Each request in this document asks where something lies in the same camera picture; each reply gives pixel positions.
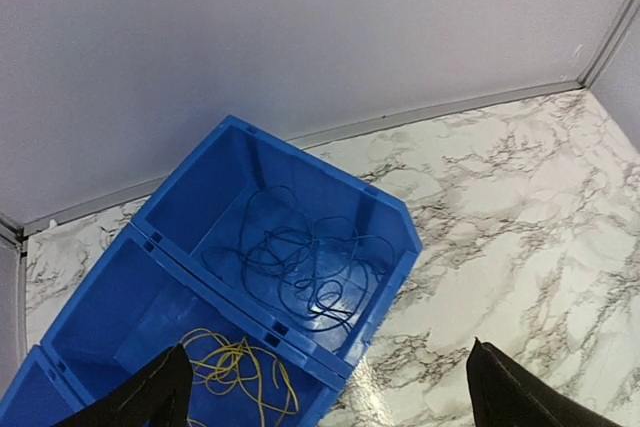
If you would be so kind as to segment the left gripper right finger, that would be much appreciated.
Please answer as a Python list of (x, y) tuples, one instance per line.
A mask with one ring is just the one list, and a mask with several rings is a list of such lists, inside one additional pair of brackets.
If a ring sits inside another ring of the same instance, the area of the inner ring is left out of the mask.
[(477, 426), (615, 424), (549, 387), (489, 342), (474, 342), (466, 375)]

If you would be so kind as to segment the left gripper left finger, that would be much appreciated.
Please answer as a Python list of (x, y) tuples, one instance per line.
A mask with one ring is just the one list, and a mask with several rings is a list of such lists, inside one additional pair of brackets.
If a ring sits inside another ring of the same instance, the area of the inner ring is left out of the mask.
[(186, 426), (193, 369), (184, 347), (169, 347), (107, 396), (60, 426)]

